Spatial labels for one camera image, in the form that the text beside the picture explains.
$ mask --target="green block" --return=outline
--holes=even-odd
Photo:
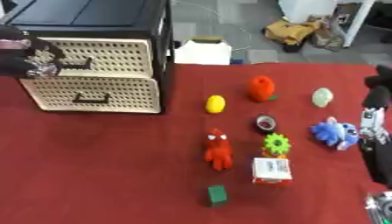
[[[208,195],[212,207],[217,207],[228,201],[228,195],[226,194],[225,187],[223,185],[213,185],[208,187]]]

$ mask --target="red tomato toy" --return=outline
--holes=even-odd
[[[256,76],[250,82],[249,96],[256,102],[265,102],[275,93],[275,83],[267,76]]]

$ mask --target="yellow ball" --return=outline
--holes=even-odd
[[[220,95],[212,95],[206,102],[206,111],[210,114],[219,114],[225,107],[225,98]]]

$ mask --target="drawer handle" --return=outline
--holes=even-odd
[[[100,103],[100,104],[109,104],[110,94],[106,93],[103,96],[102,100],[89,100],[83,99],[83,93],[78,93],[75,98],[72,100],[73,103]]]
[[[84,64],[67,64],[67,65],[63,65],[64,69],[83,69],[83,70],[91,70],[91,64],[93,63],[93,59],[92,58],[88,58],[86,59],[86,62]]]

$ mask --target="green gear toy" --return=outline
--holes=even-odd
[[[264,139],[264,148],[272,155],[286,155],[289,153],[290,147],[289,139],[284,135],[272,133]]]

